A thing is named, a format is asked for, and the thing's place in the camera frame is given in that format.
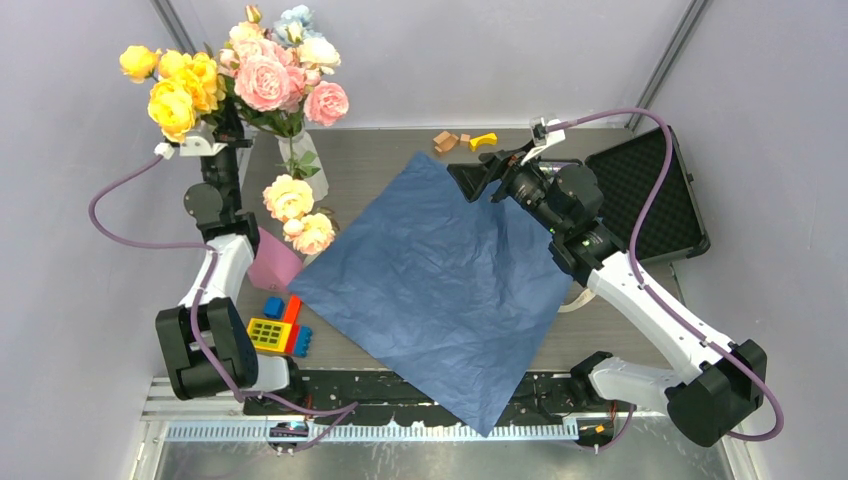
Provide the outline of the yellow flower stems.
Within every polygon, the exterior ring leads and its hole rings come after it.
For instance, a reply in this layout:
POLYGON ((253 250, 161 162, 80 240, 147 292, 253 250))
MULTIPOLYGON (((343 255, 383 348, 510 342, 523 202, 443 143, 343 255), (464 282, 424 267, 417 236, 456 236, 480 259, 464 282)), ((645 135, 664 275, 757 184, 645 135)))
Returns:
POLYGON ((147 113, 171 142, 183 142, 202 117, 220 109, 226 97, 218 64, 204 52, 190 55, 131 45, 119 56, 119 65, 136 84, 155 81, 147 113))

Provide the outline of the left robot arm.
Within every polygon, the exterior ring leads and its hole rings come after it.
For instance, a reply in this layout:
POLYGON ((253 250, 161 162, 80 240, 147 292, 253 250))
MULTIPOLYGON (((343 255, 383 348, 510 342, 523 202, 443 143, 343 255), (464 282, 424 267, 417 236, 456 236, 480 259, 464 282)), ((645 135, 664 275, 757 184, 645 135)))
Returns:
POLYGON ((255 216, 242 208, 238 152, 246 138, 233 101, 224 101, 216 123, 200 122, 178 145, 182 157, 200 161, 202 180, 183 196, 185 211, 202 236, 204 261, 179 305, 155 319, 159 345, 180 400, 230 391, 239 400, 259 397, 280 412, 298 412, 305 385, 292 377, 289 360, 258 354, 237 308, 243 280, 260 243, 255 216))

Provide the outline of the dark blue wrapping paper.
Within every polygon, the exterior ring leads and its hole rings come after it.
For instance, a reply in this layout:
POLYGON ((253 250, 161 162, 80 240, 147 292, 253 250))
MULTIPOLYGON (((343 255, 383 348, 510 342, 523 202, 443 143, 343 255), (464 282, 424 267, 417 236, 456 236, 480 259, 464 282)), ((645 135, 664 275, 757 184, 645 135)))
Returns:
POLYGON ((550 239, 513 201, 466 201, 417 153, 289 289, 485 436, 572 285, 550 239))

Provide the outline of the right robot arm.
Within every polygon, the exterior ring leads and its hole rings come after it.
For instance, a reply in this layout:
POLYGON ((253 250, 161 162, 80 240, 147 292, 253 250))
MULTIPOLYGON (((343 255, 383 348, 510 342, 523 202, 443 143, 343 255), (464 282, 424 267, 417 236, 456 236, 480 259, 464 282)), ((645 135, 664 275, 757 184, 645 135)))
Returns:
POLYGON ((573 165, 545 175, 518 151, 484 154, 478 165, 450 164, 467 201, 491 183, 492 202, 513 199, 552 235, 556 265, 622 313, 664 356, 667 370, 597 352, 572 368, 574 403, 596 410, 607 400, 670 418, 691 442, 711 447, 733 433, 765 398, 767 354, 710 327, 660 286, 598 218, 603 194, 594 173, 573 165))

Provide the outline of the cream satin ribbon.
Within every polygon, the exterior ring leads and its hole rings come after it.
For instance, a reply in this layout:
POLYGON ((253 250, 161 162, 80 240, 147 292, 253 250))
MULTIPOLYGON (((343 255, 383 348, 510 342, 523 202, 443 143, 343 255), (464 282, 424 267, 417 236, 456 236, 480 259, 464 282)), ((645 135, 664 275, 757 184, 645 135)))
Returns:
POLYGON ((579 310, 586 306, 595 298, 595 293, 589 289, 584 289, 575 299, 568 304, 561 305, 558 309, 559 313, 569 313, 579 310))

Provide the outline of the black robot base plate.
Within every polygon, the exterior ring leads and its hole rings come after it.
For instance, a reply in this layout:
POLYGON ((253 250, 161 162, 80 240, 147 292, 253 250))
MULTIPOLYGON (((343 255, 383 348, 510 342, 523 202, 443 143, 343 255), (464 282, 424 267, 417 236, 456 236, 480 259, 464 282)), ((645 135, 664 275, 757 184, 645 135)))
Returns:
MULTIPOLYGON (((297 370, 275 394, 299 407, 335 410, 352 402, 358 406, 344 425, 408 427, 452 426, 459 418, 441 403, 389 371, 297 370)), ((496 422, 497 427, 559 424, 567 416, 598 413, 604 422, 626 414, 625 402, 591 399, 566 372, 529 371, 519 382, 496 422)))

